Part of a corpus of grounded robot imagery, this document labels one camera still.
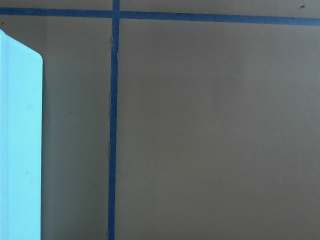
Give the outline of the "light blue plastic bin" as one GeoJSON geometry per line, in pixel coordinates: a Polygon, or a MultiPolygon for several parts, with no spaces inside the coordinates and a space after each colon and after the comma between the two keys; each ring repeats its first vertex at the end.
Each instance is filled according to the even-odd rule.
{"type": "Polygon", "coordinates": [[[43,59],[0,34],[0,237],[41,237],[43,59]]]}

